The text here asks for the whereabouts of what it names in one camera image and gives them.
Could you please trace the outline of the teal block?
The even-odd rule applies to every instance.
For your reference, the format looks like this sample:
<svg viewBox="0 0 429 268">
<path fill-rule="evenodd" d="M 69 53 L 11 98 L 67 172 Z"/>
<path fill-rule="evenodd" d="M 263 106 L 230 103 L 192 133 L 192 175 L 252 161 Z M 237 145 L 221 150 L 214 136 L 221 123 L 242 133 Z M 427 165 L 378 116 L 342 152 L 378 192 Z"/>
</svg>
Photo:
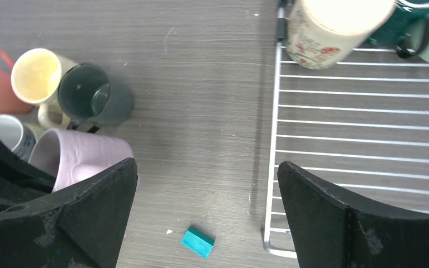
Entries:
<svg viewBox="0 0 429 268">
<path fill-rule="evenodd" d="M 214 247 L 214 243 L 215 240 L 212 237 L 208 236 L 194 226 L 190 226 L 186 230 L 181 240 L 181 244 L 183 246 L 195 252 L 204 259 L 210 255 Z"/>
</svg>

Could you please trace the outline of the cream ribbed mug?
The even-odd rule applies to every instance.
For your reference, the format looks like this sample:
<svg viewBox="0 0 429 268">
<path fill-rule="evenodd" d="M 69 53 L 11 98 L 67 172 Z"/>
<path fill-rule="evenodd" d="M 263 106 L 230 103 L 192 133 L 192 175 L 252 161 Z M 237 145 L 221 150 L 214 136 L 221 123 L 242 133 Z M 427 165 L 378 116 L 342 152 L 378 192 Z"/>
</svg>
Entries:
<svg viewBox="0 0 429 268">
<path fill-rule="evenodd" d="M 37 119 L 45 128 L 66 129 L 71 122 L 58 101 L 64 74 L 79 63 L 44 48 L 31 49 L 15 62 L 11 86 L 18 99 L 39 107 Z"/>
</svg>

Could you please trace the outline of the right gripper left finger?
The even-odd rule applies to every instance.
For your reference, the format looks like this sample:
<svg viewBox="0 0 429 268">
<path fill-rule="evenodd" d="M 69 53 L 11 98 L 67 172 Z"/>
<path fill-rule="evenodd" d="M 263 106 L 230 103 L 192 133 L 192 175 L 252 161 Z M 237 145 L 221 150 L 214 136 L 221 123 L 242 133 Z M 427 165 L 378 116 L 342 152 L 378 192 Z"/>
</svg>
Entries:
<svg viewBox="0 0 429 268">
<path fill-rule="evenodd" d="M 0 267 L 115 267 L 137 187 L 132 158 L 0 212 Z"/>
</svg>

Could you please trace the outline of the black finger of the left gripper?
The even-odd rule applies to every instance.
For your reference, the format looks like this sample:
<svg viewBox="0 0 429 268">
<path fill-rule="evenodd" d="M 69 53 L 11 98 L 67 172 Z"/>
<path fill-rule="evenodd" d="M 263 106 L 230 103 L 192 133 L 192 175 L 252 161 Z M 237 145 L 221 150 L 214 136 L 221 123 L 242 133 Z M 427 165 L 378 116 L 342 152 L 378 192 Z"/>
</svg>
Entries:
<svg viewBox="0 0 429 268">
<path fill-rule="evenodd" d="M 0 141 L 0 212 L 51 193 L 55 180 L 21 160 Z"/>
</svg>

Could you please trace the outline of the dark grey mug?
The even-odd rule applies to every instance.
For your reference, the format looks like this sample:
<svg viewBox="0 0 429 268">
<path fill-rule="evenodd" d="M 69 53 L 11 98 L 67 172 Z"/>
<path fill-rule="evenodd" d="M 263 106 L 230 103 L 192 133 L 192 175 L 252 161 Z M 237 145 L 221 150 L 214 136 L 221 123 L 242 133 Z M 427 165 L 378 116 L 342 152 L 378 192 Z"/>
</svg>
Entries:
<svg viewBox="0 0 429 268">
<path fill-rule="evenodd" d="M 58 101 L 63 112 L 70 117 L 66 128 L 77 130 L 89 123 L 88 133 L 122 123 L 129 118 L 134 107 L 132 90 L 91 63 L 78 64 L 62 76 L 58 85 Z"/>
</svg>

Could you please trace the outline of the dark teal mug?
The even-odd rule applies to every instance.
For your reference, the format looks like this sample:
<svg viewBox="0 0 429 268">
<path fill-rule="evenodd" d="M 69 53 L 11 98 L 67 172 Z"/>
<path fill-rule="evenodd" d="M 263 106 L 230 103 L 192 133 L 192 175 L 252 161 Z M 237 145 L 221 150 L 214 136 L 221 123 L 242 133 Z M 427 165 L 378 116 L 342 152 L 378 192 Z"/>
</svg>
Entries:
<svg viewBox="0 0 429 268">
<path fill-rule="evenodd" d="M 429 18 L 429 0 L 396 1 L 391 17 L 365 42 L 373 46 L 393 46 L 404 39 L 409 26 L 423 18 Z"/>
</svg>

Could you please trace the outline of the light green cream mug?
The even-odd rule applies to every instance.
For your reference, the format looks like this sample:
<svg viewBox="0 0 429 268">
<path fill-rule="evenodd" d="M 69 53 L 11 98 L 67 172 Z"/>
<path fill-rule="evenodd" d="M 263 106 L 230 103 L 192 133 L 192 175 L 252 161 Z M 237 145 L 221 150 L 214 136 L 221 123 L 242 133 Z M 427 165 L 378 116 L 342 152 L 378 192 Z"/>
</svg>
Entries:
<svg viewBox="0 0 429 268">
<path fill-rule="evenodd" d="M 41 138 L 42 134 L 46 131 L 46 128 L 33 123 L 24 122 L 23 125 L 26 126 L 31 131 L 36 142 Z"/>
</svg>

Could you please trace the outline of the lilac pink mug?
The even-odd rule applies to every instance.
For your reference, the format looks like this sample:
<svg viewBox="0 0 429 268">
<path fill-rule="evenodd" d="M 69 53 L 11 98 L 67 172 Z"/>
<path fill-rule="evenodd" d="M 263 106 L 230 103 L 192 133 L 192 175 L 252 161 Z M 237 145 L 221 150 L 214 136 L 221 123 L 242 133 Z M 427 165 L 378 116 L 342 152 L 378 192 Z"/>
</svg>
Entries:
<svg viewBox="0 0 429 268">
<path fill-rule="evenodd" d="M 56 178 L 56 192 L 133 157 L 122 139 L 52 128 L 40 137 L 28 162 Z"/>
</svg>

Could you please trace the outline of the blue grey small cup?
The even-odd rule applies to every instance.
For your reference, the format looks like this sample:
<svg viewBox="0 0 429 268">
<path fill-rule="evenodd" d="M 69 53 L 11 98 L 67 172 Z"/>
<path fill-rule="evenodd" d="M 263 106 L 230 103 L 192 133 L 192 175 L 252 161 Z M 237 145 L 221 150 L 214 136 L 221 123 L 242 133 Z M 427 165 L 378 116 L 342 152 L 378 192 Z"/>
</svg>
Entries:
<svg viewBox="0 0 429 268">
<path fill-rule="evenodd" d="M 17 117 L 0 114 L 0 141 L 21 160 L 28 162 L 36 144 L 34 133 Z"/>
</svg>

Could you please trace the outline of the cream floral mug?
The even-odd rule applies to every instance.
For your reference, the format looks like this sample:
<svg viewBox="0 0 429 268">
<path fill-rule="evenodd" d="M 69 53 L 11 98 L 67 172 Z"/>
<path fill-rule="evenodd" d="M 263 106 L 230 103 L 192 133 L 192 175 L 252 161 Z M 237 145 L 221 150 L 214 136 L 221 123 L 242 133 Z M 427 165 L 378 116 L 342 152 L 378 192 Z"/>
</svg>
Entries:
<svg viewBox="0 0 429 268">
<path fill-rule="evenodd" d="M 392 0 L 294 1 L 285 50 L 302 67 L 327 69 L 361 45 L 394 9 Z"/>
</svg>

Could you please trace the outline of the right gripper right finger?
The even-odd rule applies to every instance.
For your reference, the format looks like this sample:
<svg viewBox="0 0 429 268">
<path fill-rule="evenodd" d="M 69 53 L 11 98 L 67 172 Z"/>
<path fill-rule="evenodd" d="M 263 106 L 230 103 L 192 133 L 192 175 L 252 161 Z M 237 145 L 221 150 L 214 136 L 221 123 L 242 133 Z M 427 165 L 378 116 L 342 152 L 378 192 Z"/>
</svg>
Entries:
<svg viewBox="0 0 429 268">
<path fill-rule="evenodd" d="M 289 161 L 277 178 L 300 267 L 429 267 L 429 214 L 367 198 Z"/>
</svg>

